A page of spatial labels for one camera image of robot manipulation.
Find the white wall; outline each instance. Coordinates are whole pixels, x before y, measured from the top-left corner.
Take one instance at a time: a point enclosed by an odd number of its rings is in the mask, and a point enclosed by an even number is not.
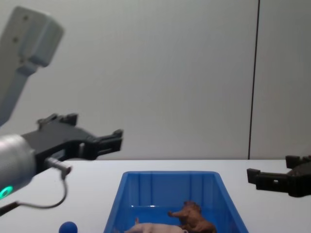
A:
[[[257,0],[7,0],[66,29],[4,133],[78,112],[96,135],[125,129],[114,159],[246,159]]]
[[[311,1],[261,0],[251,158],[311,153]]]

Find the white toy animal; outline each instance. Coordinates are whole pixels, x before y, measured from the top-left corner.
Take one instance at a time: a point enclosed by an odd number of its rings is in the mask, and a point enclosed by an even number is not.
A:
[[[135,225],[124,233],[188,233],[188,231],[175,225],[139,223],[136,218]]]

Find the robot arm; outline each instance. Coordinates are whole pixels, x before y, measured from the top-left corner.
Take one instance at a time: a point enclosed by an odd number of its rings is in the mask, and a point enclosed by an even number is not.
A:
[[[46,13],[14,9],[0,39],[0,126],[10,118],[28,77],[50,64],[63,33]]]
[[[10,118],[28,77],[51,62],[63,32],[46,13],[14,9],[0,39],[0,127]],[[51,167],[51,156],[57,152],[58,161],[94,160],[121,149],[122,130],[95,137],[75,127],[77,117],[54,114],[39,120],[36,131],[0,137],[0,199]]]

